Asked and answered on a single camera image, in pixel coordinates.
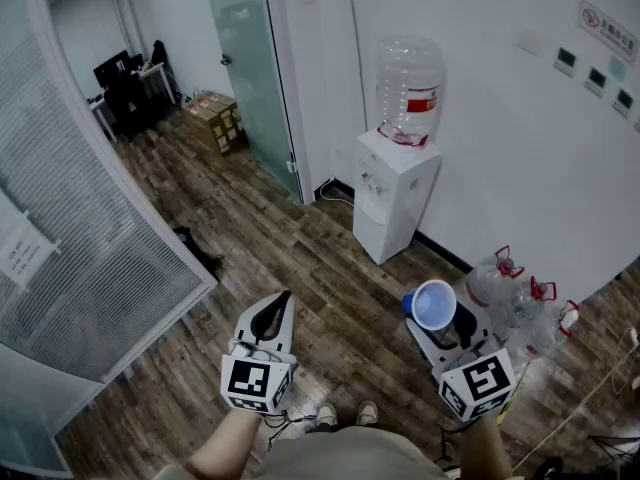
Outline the wall no-smoking sign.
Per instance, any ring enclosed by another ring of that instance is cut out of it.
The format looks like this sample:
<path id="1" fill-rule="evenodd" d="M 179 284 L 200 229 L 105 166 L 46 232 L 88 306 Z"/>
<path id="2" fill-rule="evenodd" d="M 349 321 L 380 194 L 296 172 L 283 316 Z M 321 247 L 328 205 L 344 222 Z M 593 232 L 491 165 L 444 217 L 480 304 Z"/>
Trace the wall no-smoking sign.
<path id="1" fill-rule="evenodd" d="M 632 65 L 635 62 L 640 50 L 640 38 L 594 4 L 580 1 L 577 25 L 625 63 Z"/>

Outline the white water dispenser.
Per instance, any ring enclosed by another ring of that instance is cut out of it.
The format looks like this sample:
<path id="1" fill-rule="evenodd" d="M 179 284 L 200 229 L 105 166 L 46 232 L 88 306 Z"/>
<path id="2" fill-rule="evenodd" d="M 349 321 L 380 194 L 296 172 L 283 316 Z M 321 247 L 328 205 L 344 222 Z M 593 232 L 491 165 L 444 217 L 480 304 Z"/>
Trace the white water dispenser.
<path id="1" fill-rule="evenodd" d="M 378 265 L 407 248 L 441 163 L 433 144 L 410 147 L 372 130 L 356 141 L 353 235 Z M 370 173 L 361 179 L 363 171 Z M 387 192 L 378 196 L 375 187 Z"/>

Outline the person's right forearm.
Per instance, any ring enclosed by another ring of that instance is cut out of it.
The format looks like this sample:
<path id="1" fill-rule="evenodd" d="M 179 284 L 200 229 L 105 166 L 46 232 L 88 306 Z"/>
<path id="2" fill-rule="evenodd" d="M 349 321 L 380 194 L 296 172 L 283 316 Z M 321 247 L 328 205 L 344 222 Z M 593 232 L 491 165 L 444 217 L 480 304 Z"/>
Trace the person's right forearm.
<path id="1" fill-rule="evenodd" d="M 509 480 L 512 477 L 512 465 L 495 417 L 483 415 L 463 432 L 460 469 L 461 480 Z"/>

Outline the frosted glass door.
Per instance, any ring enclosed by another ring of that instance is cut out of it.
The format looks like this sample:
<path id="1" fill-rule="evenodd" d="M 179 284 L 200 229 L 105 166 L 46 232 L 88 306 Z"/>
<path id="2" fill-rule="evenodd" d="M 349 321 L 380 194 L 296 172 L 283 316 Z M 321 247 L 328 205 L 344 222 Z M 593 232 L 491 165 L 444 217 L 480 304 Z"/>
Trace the frosted glass door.
<path id="1" fill-rule="evenodd" d="M 300 202 L 288 123 L 264 0 L 209 0 L 220 48 L 250 149 Z"/>

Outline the person's right beige shoe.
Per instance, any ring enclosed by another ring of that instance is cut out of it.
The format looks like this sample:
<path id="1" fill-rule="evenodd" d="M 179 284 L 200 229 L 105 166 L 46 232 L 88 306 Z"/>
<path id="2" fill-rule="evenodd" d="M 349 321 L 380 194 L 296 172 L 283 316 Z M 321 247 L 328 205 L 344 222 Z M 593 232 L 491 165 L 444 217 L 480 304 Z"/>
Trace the person's right beige shoe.
<path id="1" fill-rule="evenodd" d="M 364 401 L 358 408 L 356 416 L 356 425 L 364 427 L 373 427 L 378 424 L 379 414 L 378 407 L 373 401 Z"/>

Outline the person's left forearm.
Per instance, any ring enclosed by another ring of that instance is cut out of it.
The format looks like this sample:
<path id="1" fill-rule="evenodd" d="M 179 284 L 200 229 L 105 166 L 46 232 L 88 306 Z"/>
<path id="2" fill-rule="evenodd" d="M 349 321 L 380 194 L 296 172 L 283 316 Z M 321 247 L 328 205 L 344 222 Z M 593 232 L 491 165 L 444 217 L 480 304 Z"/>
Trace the person's left forearm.
<path id="1" fill-rule="evenodd" d="M 257 413 L 232 409 L 185 468 L 197 480 L 240 480 L 261 422 Z"/>

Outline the clear water bottle red label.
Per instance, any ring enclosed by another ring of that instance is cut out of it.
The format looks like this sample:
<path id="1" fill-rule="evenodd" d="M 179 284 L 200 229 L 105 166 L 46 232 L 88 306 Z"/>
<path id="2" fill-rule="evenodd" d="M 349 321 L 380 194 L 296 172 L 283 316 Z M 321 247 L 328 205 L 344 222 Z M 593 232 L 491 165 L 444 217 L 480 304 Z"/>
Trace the clear water bottle red label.
<path id="1" fill-rule="evenodd" d="M 387 35 L 378 48 L 377 131 L 405 146 L 423 147 L 432 134 L 443 92 L 440 47 L 416 35 Z"/>

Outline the blue plastic cup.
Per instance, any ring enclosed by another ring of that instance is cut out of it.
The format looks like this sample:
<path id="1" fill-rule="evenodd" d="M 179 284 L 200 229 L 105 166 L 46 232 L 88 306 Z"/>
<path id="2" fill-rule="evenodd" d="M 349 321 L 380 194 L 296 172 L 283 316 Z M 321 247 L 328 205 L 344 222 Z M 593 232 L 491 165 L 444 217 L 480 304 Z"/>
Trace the blue plastic cup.
<path id="1" fill-rule="evenodd" d="M 418 326 L 428 331 L 446 328 L 453 320 L 457 300 L 445 281 L 425 281 L 402 299 L 402 309 Z"/>

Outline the glass partition with blinds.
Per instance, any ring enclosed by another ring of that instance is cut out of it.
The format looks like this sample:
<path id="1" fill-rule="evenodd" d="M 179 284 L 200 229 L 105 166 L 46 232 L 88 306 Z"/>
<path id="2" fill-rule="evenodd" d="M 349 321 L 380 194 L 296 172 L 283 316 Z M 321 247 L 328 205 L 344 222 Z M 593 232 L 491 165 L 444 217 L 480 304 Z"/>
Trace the glass partition with blinds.
<path id="1" fill-rule="evenodd" d="M 124 167 L 47 0 L 0 0 L 0 239 L 28 213 L 60 254 L 0 273 L 0 467 L 66 478 L 56 434 L 216 284 Z"/>

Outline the person's beige shirt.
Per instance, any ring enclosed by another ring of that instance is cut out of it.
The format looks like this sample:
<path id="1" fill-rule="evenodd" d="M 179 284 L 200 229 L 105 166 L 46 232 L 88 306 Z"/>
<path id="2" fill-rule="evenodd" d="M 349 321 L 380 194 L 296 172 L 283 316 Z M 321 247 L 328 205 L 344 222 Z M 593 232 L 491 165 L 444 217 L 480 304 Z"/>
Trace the person's beige shirt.
<path id="1" fill-rule="evenodd" d="M 403 436 L 357 425 L 321 428 L 276 443 L 252 480 L 449 480 Z M 186 463 L 165 466 L 153 480 L 197 480 Z"/>

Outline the white paper notice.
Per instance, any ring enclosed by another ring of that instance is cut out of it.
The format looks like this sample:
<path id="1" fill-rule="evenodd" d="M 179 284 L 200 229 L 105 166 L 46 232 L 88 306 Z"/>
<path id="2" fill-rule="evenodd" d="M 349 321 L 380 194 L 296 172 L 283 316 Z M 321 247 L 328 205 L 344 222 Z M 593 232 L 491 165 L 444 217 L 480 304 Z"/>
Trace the white paper notice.
<path id="1" fill-rule="evenodd" d="M 29 283 L 49 257 L 61 253 L 60 244 L 47 239 L 25 212 L 0 239 L 0 273 L 20 290 L 28 291 Z"/>

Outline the white office desk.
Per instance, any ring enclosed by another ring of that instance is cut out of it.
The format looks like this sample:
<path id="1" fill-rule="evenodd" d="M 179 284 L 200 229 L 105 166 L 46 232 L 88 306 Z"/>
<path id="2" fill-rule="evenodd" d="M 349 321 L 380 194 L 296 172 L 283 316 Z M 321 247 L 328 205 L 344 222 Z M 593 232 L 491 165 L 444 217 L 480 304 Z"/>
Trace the white office desk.
<path id="1" fill-rule="evenodd" d="M 164 62 L 160 62 L 158 64 L 155 64 L 153 66 L 146 66 L 141 70 L 137 70 L 136 71 L 138 77 L 140 80 L 144 80 L 149 78 L 150 76 L 153 75 L 159 75 L 161 77 L 162 83 L 164 85 L 164 90 L 165 93 L 167 95 L 167 97 L 169 98 L 169 101 L 172 105 L 176 104 L 176 99 L 174 97 L 174 93 L 173 90 L 171 88 L 171 85 L 169 83 L 168 77 L 167 77 L 167 73 L 165 70 L 165 63 Z"/>

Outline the wall thermostat panel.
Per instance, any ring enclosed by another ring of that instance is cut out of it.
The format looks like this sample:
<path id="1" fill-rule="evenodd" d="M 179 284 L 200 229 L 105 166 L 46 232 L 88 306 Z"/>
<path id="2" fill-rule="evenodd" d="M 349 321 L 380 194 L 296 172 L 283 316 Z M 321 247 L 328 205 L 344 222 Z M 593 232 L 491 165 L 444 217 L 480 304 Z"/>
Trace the wall thermostat panel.
<path id="1" fill-rule="evenodd" d="M 633 108 L 635 98 L 631 92 L 620 87 L 612 101 L 612 108 L 624 119 L 628 119 Z"/>
<path id="2" fill-rule="evenodd" d="M 559 47 L 554 59 L 553 67 L 569 78 L 573 78 L 576 65 L 577 56 L 564 47 Z"/>
<path id="3" fill-rule="evenodd" d="M 584 81 L 584 87 L 592 94 L 601 98 L 604 94 L 606 83 L 606 75 L 597 68 L 591 67 L 587 78 Z"/>

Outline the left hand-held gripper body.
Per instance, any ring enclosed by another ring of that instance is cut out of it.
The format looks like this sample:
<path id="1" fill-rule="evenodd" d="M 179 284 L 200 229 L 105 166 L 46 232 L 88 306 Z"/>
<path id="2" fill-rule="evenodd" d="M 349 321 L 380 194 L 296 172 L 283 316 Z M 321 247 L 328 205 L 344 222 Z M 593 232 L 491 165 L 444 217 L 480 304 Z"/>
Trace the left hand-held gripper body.
<path id="1" fill-rule="evenodd" d="M 221 395 L 231 408 L 275 415 L 297 366 L 292 354 L 231 339 L 222 357 Z"/>

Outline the black computer monitor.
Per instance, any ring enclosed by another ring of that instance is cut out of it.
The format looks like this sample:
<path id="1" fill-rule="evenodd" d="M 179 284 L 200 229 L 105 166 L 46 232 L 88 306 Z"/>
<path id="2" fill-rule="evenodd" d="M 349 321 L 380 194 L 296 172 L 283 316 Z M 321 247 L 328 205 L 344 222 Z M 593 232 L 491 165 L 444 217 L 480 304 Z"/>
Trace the black computer monitor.
<path id="1" fill-rule="evenodd" d="M 129 74 L 130 71 L 130 56 L 126 50 L 123 50 L 96 67 L 93 73 L 99 86 L 107 89 L 120 74 Z"/>

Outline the black bin bag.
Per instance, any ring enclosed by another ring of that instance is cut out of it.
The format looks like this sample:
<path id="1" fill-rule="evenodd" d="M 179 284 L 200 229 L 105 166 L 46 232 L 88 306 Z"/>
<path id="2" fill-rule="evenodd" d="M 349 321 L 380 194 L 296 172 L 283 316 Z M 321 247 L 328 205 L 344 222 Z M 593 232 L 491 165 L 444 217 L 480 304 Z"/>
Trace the black bin bag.
<path id="1" fill-rule="evenodd" d="M 173 232 L 191 254 L 203 265 L 203 267 L 216 279 L 219 277 L 216 270 L 222 265 L 222 255 L 212 255 L 204 251 L 193 238 L 189 227 L 173 228 Z"/>

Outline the white wall switch plate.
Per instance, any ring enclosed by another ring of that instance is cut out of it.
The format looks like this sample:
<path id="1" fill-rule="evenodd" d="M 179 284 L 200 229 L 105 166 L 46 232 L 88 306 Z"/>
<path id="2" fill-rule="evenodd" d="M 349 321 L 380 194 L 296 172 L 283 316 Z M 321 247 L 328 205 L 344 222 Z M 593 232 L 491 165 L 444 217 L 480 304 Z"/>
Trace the white wall switch plate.
<path id="1" fill-rule="evenodd" d="M 542 36 L 527 27 L 521 27 L 516 36 L 515 46 L 533 56 L 537 56 L 543 47 Z"/>

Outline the black tripod stand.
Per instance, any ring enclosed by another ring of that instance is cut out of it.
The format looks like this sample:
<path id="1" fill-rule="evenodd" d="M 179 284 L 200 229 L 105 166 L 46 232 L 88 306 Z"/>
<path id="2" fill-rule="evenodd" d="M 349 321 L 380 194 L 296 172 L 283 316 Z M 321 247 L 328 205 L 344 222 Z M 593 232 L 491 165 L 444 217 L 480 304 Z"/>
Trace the black tripod stand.
<path id="1" fill-rule="evenodd" d="M 640 436 L 590 435 L 588 440 L 608 457 L 605 463 L 587 472 L 573 472 L 564 469 L 560 456 L 549 457 L 532 480 L 640 480 Z"/>

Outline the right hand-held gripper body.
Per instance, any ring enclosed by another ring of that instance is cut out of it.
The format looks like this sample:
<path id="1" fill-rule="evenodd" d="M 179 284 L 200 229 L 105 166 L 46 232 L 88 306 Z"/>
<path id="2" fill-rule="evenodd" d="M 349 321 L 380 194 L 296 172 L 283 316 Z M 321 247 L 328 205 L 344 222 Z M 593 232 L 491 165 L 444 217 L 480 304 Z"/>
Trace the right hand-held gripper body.
<path id="1" fill-rule="evenodd" d="M 440 398 L 462 422 L 501 410 L 516 387 L 507 351 L 502 348 L 481 355 L 462 355 L 446 366 L 432 366 Z"/>

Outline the yellow stick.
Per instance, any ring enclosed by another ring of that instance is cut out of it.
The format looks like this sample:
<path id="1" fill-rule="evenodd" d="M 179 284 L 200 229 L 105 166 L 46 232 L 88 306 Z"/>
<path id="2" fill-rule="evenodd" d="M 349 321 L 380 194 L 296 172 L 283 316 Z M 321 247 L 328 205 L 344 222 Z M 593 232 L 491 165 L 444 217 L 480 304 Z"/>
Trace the yellow stick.
<path id="1" fill-rule="evenodd" d="M 517 397 L 518 391 L 520 389 L 520 386 L 525 378 L 526 375 L 526 371 L 529 367 L 529 362 L 526 362 L 524 364 L 524 367 L 522 368 L 522 370 L 517 374 L 516 376 L 516 387 L 514 388 L 513 392 L 510 394 L 509 399 L 507 400 L 507 402 L 505 403 L 505 405 L 503 406 L 503 408 L 501 409 L 499 415 L 497 416 L 496 422 L 498 425 L 501 425 L 506 417 L 506 414 L 508 413 L 508 411 L 511 408 L 511 405 L 513 404 L 514 400 Z"/>

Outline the cardboard box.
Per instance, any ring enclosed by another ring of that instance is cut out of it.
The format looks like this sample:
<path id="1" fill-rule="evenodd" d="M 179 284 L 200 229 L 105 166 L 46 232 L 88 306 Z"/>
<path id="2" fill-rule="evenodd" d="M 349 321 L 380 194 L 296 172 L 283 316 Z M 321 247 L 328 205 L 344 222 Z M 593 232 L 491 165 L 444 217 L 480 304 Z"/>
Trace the cardboard box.
<path id="1" fill-rule="evenodd" d="M 225 156 L 237 144 L 238 130 L 229 107 L 192 100 L 183 106 L 189 129 L 205 145 Z"/>
<path id="2" fill-rule="evenodd" d="M 231 140 L 236 136 L 246 137 L 244 124 L 233 98 L 213 91 L 204 91 L 195 99 L 195 102 L 199 107 L 215 115 L 213 129 L 217 136 L 224 134 Z"/>

